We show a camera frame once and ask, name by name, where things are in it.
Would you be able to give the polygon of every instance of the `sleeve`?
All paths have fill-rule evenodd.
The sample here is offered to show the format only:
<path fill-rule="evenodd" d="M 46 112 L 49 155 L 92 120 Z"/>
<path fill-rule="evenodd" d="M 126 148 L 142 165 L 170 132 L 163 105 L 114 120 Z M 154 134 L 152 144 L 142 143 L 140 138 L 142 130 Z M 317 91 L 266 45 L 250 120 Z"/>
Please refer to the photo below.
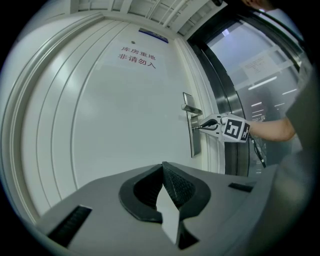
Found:
<path fill-rule="evenodd" d="M 320 145 L 319 82 L 317 68 L 313 68 L 305 88 L 286 113 L 303 149 L 316 149 Z"/>

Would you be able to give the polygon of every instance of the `door handle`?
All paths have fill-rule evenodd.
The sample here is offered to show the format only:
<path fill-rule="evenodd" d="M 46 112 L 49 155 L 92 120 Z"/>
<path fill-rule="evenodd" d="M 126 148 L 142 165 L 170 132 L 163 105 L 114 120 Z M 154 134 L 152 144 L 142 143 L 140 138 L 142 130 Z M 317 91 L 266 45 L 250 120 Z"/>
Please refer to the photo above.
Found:
<path fill-rule="evenodd" d="M 193 113 L 193 114 L 197 114 L 198 116 L 201 116 L 202 115 L 202 111 L 194 106 L 190 106 L 190 105 L 187 105 L 187 104 L 182 104 L 181 105 L 181 109 L 183 111 L 187 111 L 187 112 L 190 112 L 190 113 Z"/>

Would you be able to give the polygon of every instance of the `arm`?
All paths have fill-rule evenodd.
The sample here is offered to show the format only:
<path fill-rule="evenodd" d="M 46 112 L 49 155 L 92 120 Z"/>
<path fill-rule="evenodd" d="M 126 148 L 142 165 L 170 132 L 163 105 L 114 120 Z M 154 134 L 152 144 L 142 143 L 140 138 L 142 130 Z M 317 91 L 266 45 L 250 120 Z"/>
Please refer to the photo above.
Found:
<path fill-rule="evenodd" d="M 275 9 L 270 0 L 242 0 L 242 2 L 246 6 L 252 7 L 257 10 L 264 9 L 265 11 L 271 11 Z"/>
<path fill-rule="evenodd" d="M 268 141 L 286 142 L 296 134 L 295 129 L 287 117 L 277 121 L 251 121 L 249 124 L 252 135 Z"/>

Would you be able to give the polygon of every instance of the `vent slot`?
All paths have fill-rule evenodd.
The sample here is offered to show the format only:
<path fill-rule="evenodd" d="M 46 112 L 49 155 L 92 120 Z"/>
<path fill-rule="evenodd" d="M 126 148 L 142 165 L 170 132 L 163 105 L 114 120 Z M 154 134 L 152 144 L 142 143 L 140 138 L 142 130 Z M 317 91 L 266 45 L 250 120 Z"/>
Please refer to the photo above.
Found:
<path fill-rule="evenodd" d="M 77 206 L 49 235 L 48 237 L 63 247 L 67 247 L 85 222 L 92 209 Z"/>
<path fill-rule="evenodd" d="M 236 189 L 236 190 L 240 190 L 240 191 L 249 192 L 249 193 L 251 192 L 251 190 L 254 189 L 254 186 L 236 183 L 236 182 L 230 183 L 228 187 Z"/>

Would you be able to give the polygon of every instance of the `door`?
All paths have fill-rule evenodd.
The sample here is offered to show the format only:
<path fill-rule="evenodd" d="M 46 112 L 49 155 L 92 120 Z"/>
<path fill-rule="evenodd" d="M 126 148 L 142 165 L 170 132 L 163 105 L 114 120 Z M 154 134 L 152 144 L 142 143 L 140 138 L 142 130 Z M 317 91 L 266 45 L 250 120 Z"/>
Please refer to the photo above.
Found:
<path fill-rule="evenodd" d="M 24 178 L 39 215 L 105 176 L 190 157 L 183 92 L 191 93 L 171 40 L 103 20 L 48 64 L 25 111 Z"/>

